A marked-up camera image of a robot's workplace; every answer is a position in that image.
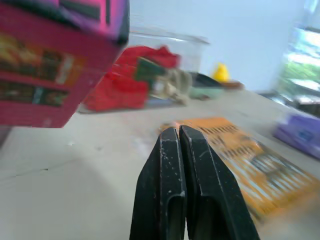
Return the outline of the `magenta cardboard box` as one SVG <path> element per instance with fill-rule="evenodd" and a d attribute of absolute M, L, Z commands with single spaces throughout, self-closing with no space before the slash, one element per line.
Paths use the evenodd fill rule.
<path fill-rule="evenodd" d="M 129 0 L 0 0 L 0 126 L 62 128 L 129 26 Z"/>

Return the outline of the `yellow rubber duck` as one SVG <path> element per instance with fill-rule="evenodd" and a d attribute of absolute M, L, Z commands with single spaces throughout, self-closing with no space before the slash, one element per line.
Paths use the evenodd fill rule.
<path fill-rule="evenodd" d="M 227 66 L 219 62 L 211 78 L 221 83 L 228 82 L 230 80 L 230 75 Z"/>

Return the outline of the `mint green bowl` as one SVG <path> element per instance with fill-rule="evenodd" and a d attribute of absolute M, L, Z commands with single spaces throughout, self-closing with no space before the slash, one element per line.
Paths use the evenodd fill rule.
<path fill-rule="evenodd" d="M 225 88 L 218 81 L 207 75 L 192 72 L 192 85 L 189 97 L 194 100 L 208 100 L 217 98 L 225 91 Z"/>

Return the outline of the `dark green card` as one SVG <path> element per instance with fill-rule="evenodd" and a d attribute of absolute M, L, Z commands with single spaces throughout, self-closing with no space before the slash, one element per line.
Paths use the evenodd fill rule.
<path fill-rule="evenodd" d="M 158 63 L 145 57 L 139 57 L 134 79 L 137 81 L 151 81 L 156 76 L 162 76 L 165 72 L 165 68 Z"/>

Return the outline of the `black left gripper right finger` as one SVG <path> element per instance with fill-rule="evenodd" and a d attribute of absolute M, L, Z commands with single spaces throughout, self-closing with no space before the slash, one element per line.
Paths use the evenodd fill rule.
<path fill-rule="evenodd" d="M 260 240 L 236 178 L 198 130 L 179 128 L 189 240 Z"/>

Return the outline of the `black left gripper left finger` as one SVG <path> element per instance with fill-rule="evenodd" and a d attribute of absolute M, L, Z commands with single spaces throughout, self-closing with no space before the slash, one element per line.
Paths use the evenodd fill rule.
<path fill-rule="evenodd" d="M 136 183 L 129 240 L 183 240 L 187 187 L 179 137 L 167 128 Z"/>

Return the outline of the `beige knitted fabric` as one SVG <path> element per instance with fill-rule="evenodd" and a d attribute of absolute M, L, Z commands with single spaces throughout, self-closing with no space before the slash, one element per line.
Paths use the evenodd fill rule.
<path fill-rule="evenodd" d="M 161 100 L 173 100 L 180 105 L 187 105 L 193 83 L 191 73 L 171 68 L 164 75 L 158 75 L 152 84 L 150 96 Z"/>

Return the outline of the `orange flat packet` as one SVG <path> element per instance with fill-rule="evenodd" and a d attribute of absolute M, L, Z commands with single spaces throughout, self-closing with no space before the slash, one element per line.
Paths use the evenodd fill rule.
<path fill-rule="evenodd" d="M 236 178 L 256 222 L 297 206 L 320 190 L 320 180 L 223 117 L 173 121 L 162 124 L 159 131 L 181 125 L 202 132 Z"/>

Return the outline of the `clear plastic storage box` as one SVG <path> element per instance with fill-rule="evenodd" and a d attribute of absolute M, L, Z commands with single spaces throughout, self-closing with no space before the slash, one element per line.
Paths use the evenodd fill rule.
<path fill-rule="evenodd" d="M 201 36 L 132 29 L 127 47 L 79 105 L 78 113 L 186 105 L 208 44 Z"/>

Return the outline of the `red cloth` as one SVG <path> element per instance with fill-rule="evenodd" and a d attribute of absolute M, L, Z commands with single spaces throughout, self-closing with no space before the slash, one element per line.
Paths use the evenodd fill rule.
<path fill-rule="evenodd" d="M 145 45 L 127 47 L 95 89 L 87 95 L 83 101 L 85 108 L 93 112 L 143 108 L 156 77 L 151 81 L 135 80 L 139 57 L 155 62 L 165 70 L 176 68 L 181 62 L 181 56 L 171 52 L 167 45 L 159 48 Z"/>

